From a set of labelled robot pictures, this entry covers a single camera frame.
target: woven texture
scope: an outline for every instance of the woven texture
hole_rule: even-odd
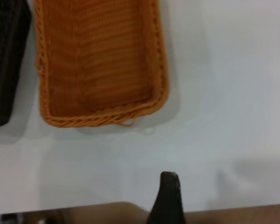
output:
[[[40,104],[57,127],[159,110],[168,70],[158,0],[35,0]]]
[[[0,0],[0,126],[12,112],[30,22],[26,0]]]

